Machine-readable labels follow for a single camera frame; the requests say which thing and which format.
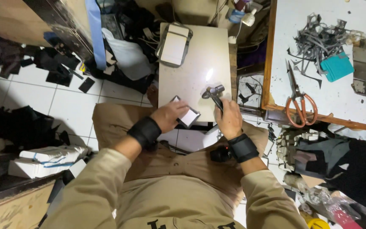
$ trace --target hammer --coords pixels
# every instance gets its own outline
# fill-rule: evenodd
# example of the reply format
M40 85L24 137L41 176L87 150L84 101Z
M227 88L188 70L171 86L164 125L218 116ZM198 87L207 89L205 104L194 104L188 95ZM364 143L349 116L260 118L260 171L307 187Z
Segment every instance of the hammer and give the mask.
M207 87L206 92L201 95L203 99L211 98L217 105L217 107L221 110L222 113L222 102L221 99L218 97L218 94L225 90L224 86L216 86L215 88Z

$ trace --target teal object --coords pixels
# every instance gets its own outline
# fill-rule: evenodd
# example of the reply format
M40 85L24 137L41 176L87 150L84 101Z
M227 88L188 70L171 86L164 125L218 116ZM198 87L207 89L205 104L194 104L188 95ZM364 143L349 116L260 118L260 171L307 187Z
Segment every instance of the teal object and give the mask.
M328 71L326 77L330 82L334 82L354 72L354 67L351 65L350 59L345 52L322 61L320 66L324 71Z

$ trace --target hammer head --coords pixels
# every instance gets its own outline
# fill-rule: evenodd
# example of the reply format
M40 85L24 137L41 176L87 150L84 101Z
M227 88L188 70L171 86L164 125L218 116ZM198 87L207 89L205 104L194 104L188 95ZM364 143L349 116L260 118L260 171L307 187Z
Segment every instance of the hammer head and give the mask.
M208 99L210 97L216 97L219 93L225 90L224 86L216 86L215 88L207 87L206 91L201 95L203 99Z

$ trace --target wrist support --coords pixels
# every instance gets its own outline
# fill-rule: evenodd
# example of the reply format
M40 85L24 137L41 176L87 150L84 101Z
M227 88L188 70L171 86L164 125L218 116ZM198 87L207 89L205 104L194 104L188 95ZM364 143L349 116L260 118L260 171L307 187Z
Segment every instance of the wrist support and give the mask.
M158 124L149 116L142 118L126 132L127 135L139 142L142 149L146 149L153 144L161 133L162 130Z
M229 140L228 148L238 163L259 156L257 147L246 134Z

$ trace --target white table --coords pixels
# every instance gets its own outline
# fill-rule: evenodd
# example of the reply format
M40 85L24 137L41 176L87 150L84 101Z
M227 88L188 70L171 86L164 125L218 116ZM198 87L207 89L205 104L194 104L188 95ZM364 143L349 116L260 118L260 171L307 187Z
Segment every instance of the white table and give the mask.
M306 25L307 16L312 13L320 14L321 22L329 26L337 25L337 19L341 19L347 21L346 29L359 30L366 34L365 0L351 0L350 2L344 0L277 0L276 17L273 15L274 18L272 18L271 15L271 19L275 21L273 24L273 50L272 47L269 47L270 39L272 41L271 31L268 38L265 78L269 79L265 79L265 81L270 84L264 84L263 87L262 107L264 109L280 110L286 106L287 98L292 95L285 63L286 60L300 59L288 55L287 49L290 48L291 52L297 51L294 37L297 36L297 31ZM352 45L345 45L343 48L345 53L350 55L350 62L353 63ZM365 127L366 97L355 94L351 88L353 73L331 83L324 75L320 76L316 71L316 67L311 63L306 75L323 80L321 89L319 89L317 81L302 76L300 72L294 71L294 75L301 92L307 93L316 102L320 114L318 120L334 120L333 123L338 124L358 123L361 125L356 126ZM268 101L269 93L274 102ZM306 102L306 110L311 109L310 103Z
M161 31L166 27L161 23ZM159 65L159 107L178 95L200 112L197 121L214 122L214 102L201 95L207 87L224 85L222 98L231 100L230 60L226 29L185 25L193 31L182 66Z

